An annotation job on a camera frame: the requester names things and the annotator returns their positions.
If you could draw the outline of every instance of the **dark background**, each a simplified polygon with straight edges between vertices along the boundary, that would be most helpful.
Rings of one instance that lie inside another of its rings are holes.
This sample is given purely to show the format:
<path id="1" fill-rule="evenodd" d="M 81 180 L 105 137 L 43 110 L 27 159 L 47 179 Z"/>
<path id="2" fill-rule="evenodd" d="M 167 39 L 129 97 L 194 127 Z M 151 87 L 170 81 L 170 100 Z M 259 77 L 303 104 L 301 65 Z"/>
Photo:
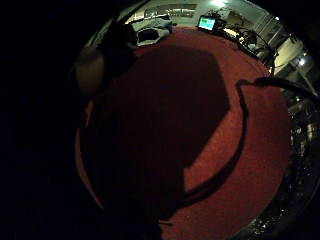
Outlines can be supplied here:
<path id="1" fill-rule="evenodd" d="M 67 74 L 95 30 L 132 2 L 2 3 L 2 239 L 106 239 L 113 219 L 101 214 L 75 169 L 74 134 L 85 102 Z M 320 60 L 316 2 L 254 2 L 281 17 Z M 318 239 L 318 203 L 319 194 L 279 239 Z"/>

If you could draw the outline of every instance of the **cable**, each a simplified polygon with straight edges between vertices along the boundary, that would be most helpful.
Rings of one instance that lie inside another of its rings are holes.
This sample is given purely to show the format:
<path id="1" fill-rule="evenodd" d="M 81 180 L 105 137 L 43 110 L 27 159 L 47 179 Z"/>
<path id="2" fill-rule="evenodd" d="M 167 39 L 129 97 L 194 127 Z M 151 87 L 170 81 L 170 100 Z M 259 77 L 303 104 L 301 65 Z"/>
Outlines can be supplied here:
<path id="1" fill-rule="evenodd" d="M 310 99 L 318 107 L 320 107 L 320 98 L 318 96 L 316 96 L 309 90 L 303 87 L 300 87 L 296 83 L 290 82 L 288 80 L 281 79 L 281 78 L 274 78 L 274 77 L 272 78 L 262 77 L 262 78 L 257 78 L 254 83 L 261 87 L 273 86 L 273 87 L 280 87 L 286 90 L 290 90 L 298 95 L 301 95 L 305 98 Z"/>

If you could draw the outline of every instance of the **red carpet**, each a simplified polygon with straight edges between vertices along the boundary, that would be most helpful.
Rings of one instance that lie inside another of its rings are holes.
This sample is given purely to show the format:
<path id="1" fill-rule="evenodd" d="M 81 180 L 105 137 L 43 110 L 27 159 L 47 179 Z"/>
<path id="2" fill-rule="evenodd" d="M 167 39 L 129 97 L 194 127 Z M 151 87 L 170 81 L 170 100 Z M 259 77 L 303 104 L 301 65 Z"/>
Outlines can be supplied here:
<path id="1" fill-rule="evenodd" d="M 162 225 L 165 240 L 222 240 L 277 192 L 289 159 L 289 118 L 279 89 L 243 87 L 250 115 L 236 169 L 210 197 L 176 211 L 184 192 L 218 173 L 237 149 L 236 82 L 268 72 L 227 40 L 174 30 L 139 49 L 136 64 L 95 99 L 88 128 L 97 141 L 89 149 L 105 158 L 84 165 L 106 208 L 130 196 L 146 215 L 173 224 Z"/>

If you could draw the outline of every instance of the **ceiling light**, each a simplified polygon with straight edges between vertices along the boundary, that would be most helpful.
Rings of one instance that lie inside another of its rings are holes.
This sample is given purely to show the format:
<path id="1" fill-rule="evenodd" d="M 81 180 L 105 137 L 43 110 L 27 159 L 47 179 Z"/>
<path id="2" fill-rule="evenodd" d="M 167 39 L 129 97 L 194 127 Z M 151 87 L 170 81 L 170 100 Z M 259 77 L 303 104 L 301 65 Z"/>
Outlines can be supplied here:
<path id="1" fill-rule="evenodd" d="M 212 0 L 210 1 L 212 5 L 215 5 L 217 7 L 224 7 L 227 3 L 227 0 Z"/>
<path id="2" fill-rule="evenodd" d="M 303 66 L 306 64 L 306 59 L 302 58 L 300 61 L 299 61 L 299 66 Z"/>

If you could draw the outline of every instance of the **computer monitor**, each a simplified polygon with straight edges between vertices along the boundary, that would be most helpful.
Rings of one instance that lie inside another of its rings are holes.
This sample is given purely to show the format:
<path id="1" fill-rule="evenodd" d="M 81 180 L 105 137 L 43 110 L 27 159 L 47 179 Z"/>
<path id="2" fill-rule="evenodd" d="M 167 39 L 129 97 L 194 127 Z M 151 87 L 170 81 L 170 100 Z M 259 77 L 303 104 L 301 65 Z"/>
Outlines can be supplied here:
<path id="1" fill-rule="evenodd" d="M 201 16 L 198 23 L 198 28 L 212 31 L 215 25 L 216 19 L 213 17 Z"/>

